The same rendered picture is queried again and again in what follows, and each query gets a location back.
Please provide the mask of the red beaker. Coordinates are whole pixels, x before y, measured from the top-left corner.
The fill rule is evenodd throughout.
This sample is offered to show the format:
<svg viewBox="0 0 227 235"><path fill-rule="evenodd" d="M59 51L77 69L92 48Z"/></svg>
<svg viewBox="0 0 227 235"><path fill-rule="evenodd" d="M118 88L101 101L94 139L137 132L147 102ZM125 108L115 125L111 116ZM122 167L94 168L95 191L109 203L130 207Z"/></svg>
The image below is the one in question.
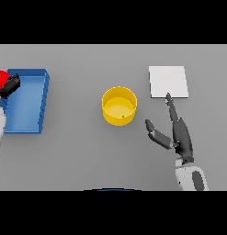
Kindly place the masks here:
<svg viewBox="0 0 227 235"><path fill-rule="evenodd" d="M0 70L0 90L5 86L10 75L7 71Z"/></svg>

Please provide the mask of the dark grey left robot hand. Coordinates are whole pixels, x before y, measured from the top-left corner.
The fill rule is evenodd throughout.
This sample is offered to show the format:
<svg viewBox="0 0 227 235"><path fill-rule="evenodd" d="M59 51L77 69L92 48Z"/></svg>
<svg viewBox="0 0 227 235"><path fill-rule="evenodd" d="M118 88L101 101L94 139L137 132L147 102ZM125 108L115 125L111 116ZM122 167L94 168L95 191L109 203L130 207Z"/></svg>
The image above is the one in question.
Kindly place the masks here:
<svg viewBox="0 0 227 235"><path fill-rule="evenodd" d="M20 87L20 79L19 75L16 73L15 75L8 78L8 81L0 89L0 99L8 98L12 93L14 93Z"/></svg>

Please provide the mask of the blue tray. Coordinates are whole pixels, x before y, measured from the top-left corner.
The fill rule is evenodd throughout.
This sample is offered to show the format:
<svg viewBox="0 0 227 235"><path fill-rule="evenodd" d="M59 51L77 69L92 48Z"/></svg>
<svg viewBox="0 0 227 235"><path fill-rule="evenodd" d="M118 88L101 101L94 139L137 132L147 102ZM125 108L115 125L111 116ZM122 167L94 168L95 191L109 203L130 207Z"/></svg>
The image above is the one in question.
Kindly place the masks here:
<svg viewBox="0 0 227 235"><path fill-rule="evenodd" d="M40 134L43 129L50 76L46 69L8 69L18 74L20 87L0 99L6 115L5 134Z"/></svg>

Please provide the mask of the yellow bowl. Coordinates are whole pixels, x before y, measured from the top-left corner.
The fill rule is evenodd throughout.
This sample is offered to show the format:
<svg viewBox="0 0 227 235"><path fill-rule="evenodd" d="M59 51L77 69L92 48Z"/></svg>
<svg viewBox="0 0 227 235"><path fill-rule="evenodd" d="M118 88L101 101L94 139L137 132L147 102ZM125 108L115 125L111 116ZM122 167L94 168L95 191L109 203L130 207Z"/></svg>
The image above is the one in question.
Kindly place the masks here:
<svg viewBox="0 0 227 235"><path fill-rule="evenodd" d="M102 96L102 116L108 124L122 127L133 121L137 110L137 97L127 87L109 88Z"/></svg>

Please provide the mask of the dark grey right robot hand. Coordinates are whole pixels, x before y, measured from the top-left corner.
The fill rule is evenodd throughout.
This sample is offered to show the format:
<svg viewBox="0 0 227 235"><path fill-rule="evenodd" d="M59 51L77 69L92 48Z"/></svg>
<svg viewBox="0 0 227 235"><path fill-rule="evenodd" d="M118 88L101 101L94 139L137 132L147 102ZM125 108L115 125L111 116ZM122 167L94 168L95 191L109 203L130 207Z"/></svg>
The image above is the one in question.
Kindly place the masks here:
<svg viewBox="0 0 227 235"><path fill-rule="evenodd" d="M192 163L195 160L193 157L193 147L187 125L185 121L177 115L176 106L169 93L166 94L165 103L169 107L173 138L169 138L162 132L158 131L154 127L152 121L150 119L146 119L145 126L148 131L148 137L150 140L167 150L175 149L176 154L180 156L182 165Z"/></svg>

